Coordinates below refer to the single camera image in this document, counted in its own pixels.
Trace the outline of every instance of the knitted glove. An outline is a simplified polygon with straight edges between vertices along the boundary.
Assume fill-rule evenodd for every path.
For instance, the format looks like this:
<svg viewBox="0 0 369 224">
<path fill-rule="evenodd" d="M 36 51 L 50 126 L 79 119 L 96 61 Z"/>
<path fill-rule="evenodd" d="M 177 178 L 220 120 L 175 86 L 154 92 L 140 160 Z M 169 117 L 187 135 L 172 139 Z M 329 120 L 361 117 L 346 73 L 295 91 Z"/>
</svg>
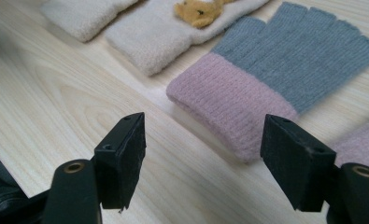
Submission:
<svg viewBox="0 0 369 224">
<path fill-rule="evenodd" d="M 191 27 L 175 16 L 174 4 L 181 1 L 149 0 L 109 27 L 107 40 L 144 75 L 151 76 L 191 45 L 204 43 L 268 0 L 240 0 L 224 5 L 223 13 L 204 29 Z"/>
<path fill-rule="evenodd" d="M 88 41 L 137 0 L 49 0 L 41 12 L 81 42 Z"/>
<path fill-rule="evenodd" d="M 369 65 L 369 39 L 316 8 L 245 17 L 167 87 L 242 161 L 259 158 L 265 114 L 296 119 Z"/>
<path fill-rule="evenodd" d="M 332 149 L 337 152 L 335 163 L 338 166 L 347 162 L 369 166 L 369 122 L 335 142 Z"/>
</svg>

